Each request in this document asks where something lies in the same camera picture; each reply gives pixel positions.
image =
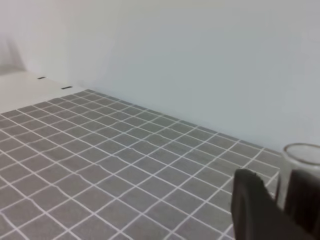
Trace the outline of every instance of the white wall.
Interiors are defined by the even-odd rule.
[[[27,69],[275,150],[320,144],[317,0],[8,1]]]

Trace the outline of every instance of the gray tile floor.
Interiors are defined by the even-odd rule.
[[[86,90],[0,115],[0,239],[230,240],[233,173],[279,156]]]

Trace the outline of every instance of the tile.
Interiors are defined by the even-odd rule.
[[[96,163],[96,162],[98,162],[102,159],[105,159],[106,157],[109,156],[108,153],[105,153],[95,147],[92,147],[92,148],[80,153],[79,155],[92,163]]]
[[[164,149],[159,149],[152,154],[150,154],[150,157],[153,159],[156,159],[164,164],[170,164],[174,160],[178,159],[180,156],[174,153],[171,153]]]
[[[46,125],[41,121],[33,120],[33,121],[28,121],[26,123],[23,123],[21,126],[23,126],[24,128],[27,128],[29,130],[36,130],[36,129],[42,128]]]
[[[116,110],[110,108],[110,107],[101,107],[99,109],[96,109],[95,111],[101,113],[101,114],[104,114],[104,115],[109,115],[109,114],[112,114],[114,113]]]
[[[40,140],[41,136],[38,136],[38,135],[34,134],[33,132],[27,132],[27,133],[15,136],[15,138],[18,139],[19,141],[27,144],[27,143],[32,143],[32,142]]]
[[[145,211],[157,201],[155,197],[138,188],[130,190],[120,199],[140,212]]]
[[[230,148],[233,144],[235,144],[234,141],[231,141],[229,139],[226,139],[224,137],[220,136],[214,136],[213,138],[208,140],[208,143],[211,143],[213,145],[219,146],[224,149]]]
[[[145,173],[144,171],[139,170],[134,166],[129,166],[123,169],[122,171],[116,174],[118,177],[121,177],[130,183],[136,185],[141,183],[146,178],[150,177],[149,174]]]
[[[17,110],[13,110],[13,111],[7,111],[4,113],[1,113],[2,116],[5,116],[6,118],[12,118],[14,116],[18,116],[21,115],[22,113],[17,111]]]
[[[44,215],[28,223],[21,231],[33,240],[49,240],[62,234],[65,230],[48,216]]]
[[[89,182],[95,184],[102,179],[110,176],[110,173],[105,171],[102,167],[98,165],[89,166],[81,171],[78,172],[84,179],[88,180]]]
[[[210,200],[209,202],[231,212],[231,199],[232,195],[225,191],[218,191]]]
[[[193,216],[222,232],[232,224],[231,214],[209,204],[203,205]]]
[[[53,136],[48,137],[48,139],[51,142],[54,142],[55,144],[62,145],[62,144],[71,142],[75,138],[68,135],[68,134],[65,134],[64,132],[61,132],[61,133],[58,133],[58,134],[55,134]]]
[[[52,209],[68,199],[61,191],[58,190],[57,187],[54,186],[47,187],[33,195],[31,198],[45,211]]]
[[[66,232],[62,236],[58,237],[57,240],[77,240],[77,239],[71,233]]]
[[[59,129],[61,131],[66,131],[70,128],[74,128],[75,126],[77,126],[77,125],[73,124],[72,122],[65,121],[65,120],[62,120],[60,122],[56,122],[56,123],[52,124],[52,127]]]
[[[73,200],[69,200],[49,212],[56,220],[67,228],[71,228],[90,215],[90,212]]]
[[[3,210],[3,213],[16,227],[42,214],[32,201],[27,199]]]
[[[193,127],[190,127],[190,126],[187,126],[187,125],[184,125],[181,123],[176,123],[176,124],[170,126],[170,129],[175,130],[177,132],[180,132],[182,134],[185,134],[185,133],[191,131],[193,129]]]
[[[239,155],[231,151],[227,151],[226,153],[221,155],[220,158],[240,166],[244,166],[250,161],[250,158]]]
[[[155,124],[161,125],[163,127],[168,127],[171,124],[173,124],[175,121],[172,121],[170,119],[167,119],[165,117],[160,116],[160,117],[154,119],[152,122]]]
[[[73,116],[71,118],[68,118],[68,121],[70,121],[76,125],[81,125],[81,124],[85,124],[85,123],[89,122],[90,119],[78,115],[78,116]]]
[[[253,158],[255,155],[257,155],[259,153],[259,149],[241,144],[241,143],[237,143],[235,146],[233,146],[230,151],[233,151],[235,153],[247,156],[249,158]]]
[[[148,136],[145,141],[153,144],[153,145],[156,145],[156,146],[163,146],[163,145],[166,145],[167,143],[169,143],[171,140],[170,139],[167,139],[167,138],[164,138],[160,135],[157,135],[157,134],[152,134],[150,136]]]
[[[88,111],[85,114],[83,114],[83,116],[88,119],[95,120],[95,119],[101,118],[103,114],[96,111]]]
[[[100,104],[94,103],[94,102],[89,102],[87,104],[83,104],[82,106],[84,106],[85,108],[94,110],[94,109],[99,109],[102,106]]]
[[[8,152],[21,146],[22,144],[13,138],[0,142],[0,150],[3,152]]]
[[[131,117],[131,115],[126,114],[126,113],[123,113],[123,112],[120,112],[120,111],[115,112],[115,113],[112,113],[112,114],[110,114],[109,116],[112,117],[112,118],[114,118],[114,119],[121,120],[121,121],[123,121],[123,120],[128,119],[128,118]]]
[[[97,145],[96,147],[103,151],[106,151],[109,154],[114,154],[124,148],[124,146],[112,140],[105,141]]]
[[[118,172],[119,170],[128,166],[127,163],[114,156],[110,156],[102,161],[99,161],[97,164],[111,173]]]
[[[71,112],[76,113],[76,114],[84,114],[84,113],[90,111],[90,109],[85,108],[85,107],[83,107],[83,106],[75,106],[75,107],[73,107],[73,108],[70,108],[69,110],[70,110]]]
[[[162,240],[169,233],[145,216],[139,217],[124,232],[133,239],[139,240]]]
[[[25,169],[23,166],[15,164],[1,170],[0,176],[3,177],[8,182],[13,182],[29,175],[30,173],[31,172]]]
[[[188,214],[192,213],[203,203],[203,201],[198,198],[179,189],[167,196],[164,201]]]
[[[255,159],[277,168],[282,167],[284,161],[281,156],[277,156],[266,151],[261,152]]]
[[[139,215],[137,211],[118,200],[112,202],[97,214],[118,229],[124,228]]]
[[[141,128],[134,128],[134,129],[128,131],[127,134],[134,136],[138,139],[144,139],[145,137],[151,135],[152,133],[148,132],[146,130],[143,130]]]
[[[71,152],[69,152],[59,146],[54,149],[51,149],[49,151],[45,151],[45,152],[43,152],[43,154],[53,161],[60,161],[63,159],[67,159],[73,155]]]
[[[77,154],[84,150],[89,149],[91,146],[83,141],[74,140],[69,143],[63,145],[64,148],[68,149],[69,151]]]
[[[8,152],[7,154],[11,158],[13,158],[17,161],[22,161],[22,160],[28,159],[32,156],[35,156],[38,153],[33,151],[30,147],[22,146],[22,147],[16,148],[15,150]]]
[[[75,200],[79,201],[93,212],[102,208],[112,199],[114,199],[112,196],[96,187],[89,188],[75,198]]]
[[[107,191],[111,195],[118,197],[133,186],[116,176],[111,176],[103,182],[99,183],[98,187]]]
[[[138,159],[141,159],[143,157],[142,154],[140,154],[139,152],[130,149],[130,148],[125,148],[124,150],[118,152],[116,154],[120,159],[126,161],[127,163],[134,163],[135,161],[137,161]]]
[[[131,146],[131,148],[135,149],[139,153],[146,154],[146,155],[150,154],[151,152],[157,149],[156,146],[151,145],[146,141],[140,141],[134,144],[133,146]]]
[[[13,184],[21,193],[29,196],[40,189],[45,188],[48,184],[36,175],[27,176]]]
[[[202,141],[206,141],[213,136],[213,134],[205,132],[205,131],[201,131],[199,129],[194,129],[191,132],[188,132],[187,135],[194,137],[196,139],[202,140]]]
[[[106,125],[106,126],[110,126],[110,125],[115,124],[116,122],[118,122],[117,119],[114,119],[114,118],[109,117],[109,116],[101,117],[101,118],[97,119],[96,121],[101,123],[101,124],[103,124],[103,125]]]
[[[182,224],[176,230],[176,233],[188,240],[217,240],[221,235],[193,218],[188,219]]]
[[[122,132],[115,130],[115,129],[112,129],[110,127],[106,127],[106,128],[103,128],[103,129],[97,131],[96,133],[100,134],[102,136],[105,136],[106,138],[113,138],[115,136],[120,135]]]
[[[151,122],[146,123],[146,124],[144,124],[144,125],[141,125],[140,128],[141,128],[141,129],[144,129],[144,130],[146,130],[146,131],[152,132],[152,133],[159,132],[160,130],[163,129],[162,126],[153,124],[153,123],[151,123]]]
[[[132,137],[130,135],[127,135],[125,133],[119,136],[116,136],[115,138],[113,138],[113,140],[127,147],[139,141],[139,139]]]
[[[33,120],[33,118],[29,117],[28,115],[22,114],[22,115],[10,118],[10,120],[17,124],[23,124],[25,122]]]
[[[218,133],[218,135],[221,136],[221,137],[224,137],[226,139],[232,140],[232,141],[238,141],[239,140],[238,138],[235,138],[233,136],[229,136],[229,135],[226,135],[226,134],[223,134],[223,133]]]
[[[57,147],[56,144],[46,140],[46,139],[42,139],[39,141],[35,141],[35,142],[31,142],[28,144],[31,148],[33,148],[34,150],[38,151],[38,152],[44,152],[44,151],[48,151],[50,149],[54,149]]]
[[[0,236],[3,236],[13,230],[12,226],[0,215]]]
[[[208,153],[210,155],[213,155],[213,156],[219,156],[220,154],[222,154],[225,151],[224,148],[214,146],[214,145],[208,144],[208,143],[204,143],[204,144],[198,146],[197,149],[200,151],[203,151],[205,153]]]
[[[1,239],[2,240],[25,240],[25,238],[17,231],[14,231]]]
[[[191,178],[181,186],[182,189],[196,195],[199,198],[207,200],[218,189],[196,178]]]
[[[235,165],[229,161],[217,158],[213,162],[211,162],[208,167],[218,170],[224,174],[228,174],[229,176],[233,176],[235,171],[240,168],[239,165]]]
[[[100,143],[102,143],[102,142],[107,140],[106,137],[101,136],[101,135],[96,134],[96,133],[91,133],[91,134],[86,135],[86,136],[84,136],[84,137],[82,137],[80,139],[82,141],[85,141],[88,144],[93,145],[93,146],[98,145],[98,144],[100,144]]]
[[[153,206],[146,215],[170,230],[175,229],[188,216],[164,202]]]
[[[179,186],[189,178],[187,174],[169,166],[157,173],[156,176],[176,186]]]
[[[158,198],[164,197],[175,188],[156,177],[149,178],[141,183],[139,187]]]
[[[143,119],[143,120],[146,120],[146,121],[151,121],[151,120],[157,118],[158,116],[154,115],[152,113],[149,113],[149,112],[142,112],[142,113],[136,115],[136,117]]]
[[[70,172],[65,170],[63,167],[55,164],[46,169],[41,170],[38,172],[38,175],[47,180],[50,183],[54,183],[65,176],[69,175]]]
[[[59,117],[56,117],[55,115],[50,114],[48,116],[39,118],[39,120],[46,124],[54,124],[54,123],[60,122],[62,119]]]
[[[34,106],[37,108],[43,109],[43,108],[49,107],[51,105],[52,105],[51,103],[44,101],[44,102],[37,103]]]
[[[178,155],[184,155],[192,149],[191,147],[180,144],[176,141],[165,145],[163,148]]]
[[[188,145],[189,147],[196,147],[198,145],[200,145],[201,143],[203,143],[202,141],[194,138],[194,137],[190,137],[188,135],[184,135],[182,137],[179,137],[177,140],[177,142],[184,144],[184,145]]]
[[[76,114],[74,112],[69,111],[69,110],[64,110],[64,111],[58,112],[55,115],[58,116],[59,118],[62,118],[62,119],[69,119],[69,118],[76,116]]]
[[[196,150],[196,149],[187,153],[184,157],[186,159],[190,159],[190,160],[193,160],[197,163],[204,164],[204,165],[210,163],[213,159],[215,159],[214,156],[207,154],[203,151]]]
[[[15,161],[13,161],[10,157],[8,157],[5,154],[0,154],[0,169],[9,166],[11,164],[14,164]]]
[[[150,174],[154,174],[166,167],[166,165],[155,161],[147,156],[136,162],[134,165],[140,169],[147,171]]]
[[[4,129],[4,128],[9,128],[9,127],[12,127],[12,126],[15,126],[16,124],[13,122],[13,121],[10,121],[10,120],[1,120],[0,121],[0,129]]]
[[[252,171],[267,175],[269,177],[273,177],[278,171],[278,168],[263,164],[261,162],[253,160],[249,163],[249,165],[246,167]]]
[[[12,203],[21,200],[23,196],[10,186],[0,189],[0,208],[3,209]]]
[[[58,106],[64,109],[70,109],[70,108],[76,107],[77,105],[70,101],[64,101],[58,104]]]
[[[216,187],[221,187],[230,178],[229,176],[223,175],[222,173],[211,170],[207,167],[195,176]]]
[[[59,181],[56,185],[69,196],[74,196],[90,186],[78,175],[71,175]]]
[[[173,131],[173,130],[168,129],[168,128],[165,128],[164,130],[162,130],[160,132],[157,132],[157,134],[159,134],[159,135],[161,135],[161,136],[163,136],[165,138],[171,139],[171,140],[177,139],[177,138],[182,136],[182,133]]]
[[[121,121],[117,122],[116,124],[113,124],[112,127],[114,129],[117,129],[117,130],[123,132],[123,133],[125,133],[125,132],[129,131],[130,129],[134,128],[134,126],[131,126],[131,125],[129,125],[129,124],[125,123],[125,122],[121,122]]]
[[[63,111],[64,109],[62,107],[59,107],[59,106],[48,106],[46,108],[43,108],[44,111],[46,112],[49,112],[51,114],[54,114],[54,113],[57,113],[57,112],[61,112]]]
[[[80,169],[84,169],[85,167],[89,166],[91,163],[89,161],[82,159],[79,156],[74,155],[66,160],[61,161],[60,164],[65,166],[69,170],[75,172]]]
[[[19,126],[19,125],[4,128],[3,131],[6,132],[7,134],[9,134],[10,136],[25,134],[25,133],[29,132],[28,129],[26,129],[22,126]],[[4,132],[0,132],[0,141],[8,139],[10,137],[9,135],[5,134]]]
[[[39,118],[42,118],[42,117],[45,117],[45,116],[48,116],[50,115],[49,112],[46,112],[46,111],[42,111],[42,110],[36,110],[36,111],[32,111],[32,112],[28,112],[27,113],[29,116],[35,118],[35,119],[39,119]]]
[[[54,98],[50,101],[48,101],[49,103],[51,104],[60,104],[60,103],[63,103],[65,102],[66,100],[65,99],[62,99],[62,98]]]
[[[122,112],[134,116],[141,113],[142,111],[135,107],[127,107],[126,109],[123,109]]]
[[[47,138],[53,134],[57,134],[59,133],[59,130],[51,127],[51,126],[45,126],[45,127],[42,127],[40,129],[37,129],[34,131],[36,134],[39,134],[41,135],[42,137],[44,138]]]
[[[74,136],[75,138],[80,138],[80,137],[90,133],[90,131],[88,131],[87,129],[84,129],[83,127],[80,127],[80,126],[76,126],[76,127],[71,128],[65,132],[67,134]]]
[[[203,165],[190,161],[184,157],[171,164],[171,167],[179,169],[187,174],[193,175],[198,172]]]
[[[117,233],[115,229],[104,223],[96,216],[82,222],[72,230],[80,239],[98,240],[109,239]]]

